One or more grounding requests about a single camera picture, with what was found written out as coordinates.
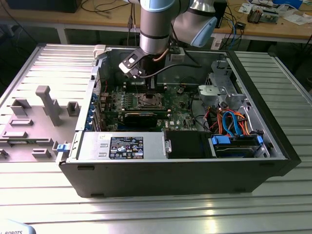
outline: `motherboard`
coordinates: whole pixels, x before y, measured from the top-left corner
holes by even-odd
[[[116,87],[99,99],[102,131],[196,131],[190,110],[194,88],[165,86],[147,97],[139,86]]]

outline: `blue tab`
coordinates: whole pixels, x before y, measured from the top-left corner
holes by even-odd
[[[262,139],[261,136],[257,136],[257,140],[258,140],[258,142],[259,142],[260,145],[263,144],[263,139]]]
[[[230,138],[228,136],[214,136],[212,138],[213,145],[216,144],[230,144]]]
[[[98,96],[95,93],[92,93],[92,101],[97,101]]]
[[[57,147],[58,152],[67,152],[70,150],[70,144],[59,144]]]
[[[218,144],[218,141],[216,140],[215,136],[213,138],[211,138],[212,142],[213,142],[213,145],[217,145]]]
[[[92,104],[90,104],[90,106],[89,106],[89,109],[90,110],[94,110],[96,107],[94,106],[94,105],[92,105]]]
[[[88,115],[89,115],[89,116],[93,116],[94,113],[93,113],[91,110],[89,110],[89,111],[88,111]]]
[[[92,129],[92,126],[91,126],[90,124],[86,123],[86,124],[84,125],[84,130],[90,131],[91,129]]]
[[[91,117],[89,117],[89,116],[87,117],[87,122],[89,122],[89,123],[92,122]]]

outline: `power supply label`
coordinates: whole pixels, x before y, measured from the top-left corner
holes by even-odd
[[[142,137],[111,137],[110,159],[143,159]]]

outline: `paper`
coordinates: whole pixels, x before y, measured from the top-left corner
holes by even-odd
[[[299,16],[299,15],[287,16],[287,17],[284,17],[284,19],[288,20],[289,22],[298,24],[298,25],[302,25],[305,23],[311,23],[312,22],[312,19],[305,18],[305,17]]]
[[[252,6],[253,6],[252,4],[243,3],[242,6],[240,7],[240,9],[238,10],[238,12],[249,14],[249,12],[252,9]]]

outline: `connector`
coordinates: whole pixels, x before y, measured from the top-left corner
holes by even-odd
[[[133,27],[133,18],[132,16],[129,16],[129,19],[128,19],[128,30],[130,31]]]

